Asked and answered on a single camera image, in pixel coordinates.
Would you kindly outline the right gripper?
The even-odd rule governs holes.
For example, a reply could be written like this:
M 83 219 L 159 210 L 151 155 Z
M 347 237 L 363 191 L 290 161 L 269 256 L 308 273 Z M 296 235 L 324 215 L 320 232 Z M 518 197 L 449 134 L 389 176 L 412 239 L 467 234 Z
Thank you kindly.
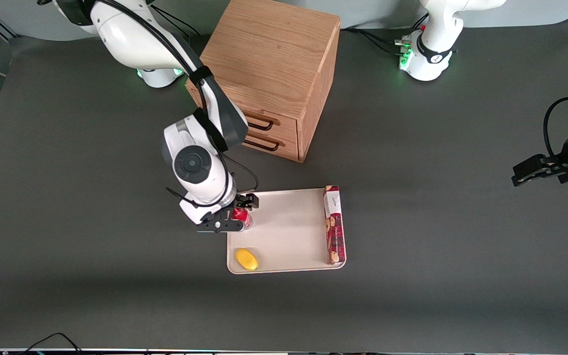
M 208 216 L 214 215 L 230 204 L 231 200 L 227 199 L 212 207 L 195 207 L 193 204 L 181 200 L 179 206 L 188 219 L 196 224 L 195 227 L 198 232 L 241 232 L 245 229 L 245 224 L 240 220 L 213 219 L 203 221 L 207 219 Z M 234 199 L 234 207 L 239 209 L 258 209 L 259 197 L 254 193 L 247 193 L 245 195 L 238 194 Z

